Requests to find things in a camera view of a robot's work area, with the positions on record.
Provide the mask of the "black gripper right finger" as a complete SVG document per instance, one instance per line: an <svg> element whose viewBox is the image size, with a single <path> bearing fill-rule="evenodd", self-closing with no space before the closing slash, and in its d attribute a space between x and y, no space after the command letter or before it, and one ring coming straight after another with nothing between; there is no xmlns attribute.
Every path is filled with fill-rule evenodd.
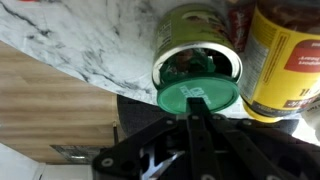
<svg viewBox="0 0 320 180"><path fill-rule="evenodd" d="M259 180L320 180L320 148L258 122L233 125L222 115L211 115L202 98L188 98L188 108L205 115L234 152Z"/></svg>

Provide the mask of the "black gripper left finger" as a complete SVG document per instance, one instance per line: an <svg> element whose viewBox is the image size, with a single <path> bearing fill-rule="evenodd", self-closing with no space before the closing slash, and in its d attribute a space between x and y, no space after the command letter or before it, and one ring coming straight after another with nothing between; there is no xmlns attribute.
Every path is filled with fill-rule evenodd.
<svg viewBox="0 0 320 180"><path fill-rule="evenodd" d="M92 161L93 180L141 180L151 167L173 158L184 148L185 121L164 117Z"/></svg>

